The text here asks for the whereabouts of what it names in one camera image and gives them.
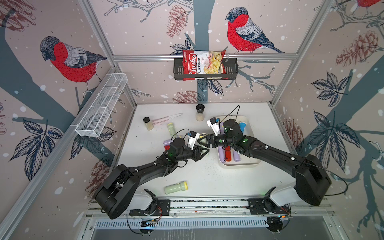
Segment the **purple flashlight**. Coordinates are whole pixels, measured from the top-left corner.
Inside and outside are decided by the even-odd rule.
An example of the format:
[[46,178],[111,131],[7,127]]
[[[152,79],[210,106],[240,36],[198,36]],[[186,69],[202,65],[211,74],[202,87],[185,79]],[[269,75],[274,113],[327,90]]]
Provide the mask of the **purple flashlight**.
[[223,149],[222,146],[218,147],[218,154],[219,154],[219,160],[222,164],[226,162],[226,157],[225,157],[225,150]]
[[236,151],[233,151],[233,158],[235,162],[241,161],[240,155]]

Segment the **blue flashlight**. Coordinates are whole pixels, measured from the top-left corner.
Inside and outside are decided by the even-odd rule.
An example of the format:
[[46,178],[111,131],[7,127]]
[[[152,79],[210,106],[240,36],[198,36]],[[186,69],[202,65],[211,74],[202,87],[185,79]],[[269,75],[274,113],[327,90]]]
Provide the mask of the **blue flashlight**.
[[244,133],[247,124],[245,122],[239,122],[239,126],[240,126],[240,129],[241,129],[241,132]]

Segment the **purple flashlight horizontal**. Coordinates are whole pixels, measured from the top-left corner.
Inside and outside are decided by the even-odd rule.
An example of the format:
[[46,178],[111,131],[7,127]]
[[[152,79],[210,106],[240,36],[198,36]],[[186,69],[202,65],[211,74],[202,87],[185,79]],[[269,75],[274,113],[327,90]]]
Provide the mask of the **purple flashlight horizontal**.
[[171,144],[171,139],[169,139],[169,140],[165,140],[165,141],[163,142],[163,144],[164,144],[164,146],[168,146],[168,145],[170,145],[170,144]]

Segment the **green flashlight front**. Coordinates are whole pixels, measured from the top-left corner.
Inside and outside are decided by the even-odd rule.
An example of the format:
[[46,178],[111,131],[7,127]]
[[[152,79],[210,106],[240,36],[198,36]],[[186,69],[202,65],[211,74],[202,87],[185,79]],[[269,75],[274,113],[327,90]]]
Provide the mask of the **green flashlight front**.
[[187,190],[188,190],[188,184],[186,181],[183,181],[183,182],[180,182],[177,184],[166,186],[165,187],[165,194],[169,195],[172,193],[176,193],[176,192],[180,192],[180,191],[187,191]]

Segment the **red flashlight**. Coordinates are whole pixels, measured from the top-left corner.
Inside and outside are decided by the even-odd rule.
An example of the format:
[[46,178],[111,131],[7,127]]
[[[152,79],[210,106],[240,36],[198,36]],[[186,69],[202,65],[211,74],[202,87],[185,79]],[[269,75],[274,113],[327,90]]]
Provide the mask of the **red flashlight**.
[[225,151],[225,162],[231,162],[232,161],[231,147],[230,146],[225,147],[224,151]]

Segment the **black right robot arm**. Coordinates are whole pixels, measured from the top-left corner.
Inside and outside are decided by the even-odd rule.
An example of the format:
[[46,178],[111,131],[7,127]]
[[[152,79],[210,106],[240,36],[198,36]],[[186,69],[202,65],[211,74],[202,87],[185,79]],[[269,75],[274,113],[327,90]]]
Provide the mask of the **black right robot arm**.
[[332,181],[317,157],[301,157],[287,153],[257,138],[246,136],[234,119],[225,121],[223,128],[223,134],[218,130],[200,138],[198,143],[206,148],[229,146],[240,155],[264,161],[295,178],[294,183],[281,188],[271,188],[264,197],[266,201],[279,207],[300,201],[312,206],[321,204]]

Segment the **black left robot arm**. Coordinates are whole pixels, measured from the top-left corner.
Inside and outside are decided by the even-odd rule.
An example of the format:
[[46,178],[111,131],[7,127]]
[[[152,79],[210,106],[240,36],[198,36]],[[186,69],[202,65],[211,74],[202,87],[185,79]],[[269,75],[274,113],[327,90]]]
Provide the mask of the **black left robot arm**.
[[154,162],[138,167],[115,167],[95,192],[94,199],[103,213],[111,220],[116,219],[128,208],[140,185],[171,174],[179,162],[201,160],[209,153],[209,148],[209,144],[198,140],[198,144],[191,149],[184,139],[176,138],[171,142],[170,148]]

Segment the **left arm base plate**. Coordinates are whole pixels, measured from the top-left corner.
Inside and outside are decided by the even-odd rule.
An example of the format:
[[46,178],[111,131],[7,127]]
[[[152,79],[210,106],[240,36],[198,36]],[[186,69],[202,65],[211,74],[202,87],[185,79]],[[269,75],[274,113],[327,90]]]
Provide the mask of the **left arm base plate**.
[[170,200],[153,200],[145,210],[133,209],[129,210],[131,217],[160,217],[170,214]]

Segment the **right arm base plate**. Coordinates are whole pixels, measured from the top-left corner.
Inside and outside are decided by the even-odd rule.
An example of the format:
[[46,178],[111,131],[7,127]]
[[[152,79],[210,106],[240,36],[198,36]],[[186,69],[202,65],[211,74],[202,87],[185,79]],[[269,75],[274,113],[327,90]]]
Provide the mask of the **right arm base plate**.
[[271,200],[248,199],[248,207],[251,215],[290,215],[289,205],[277,206]]

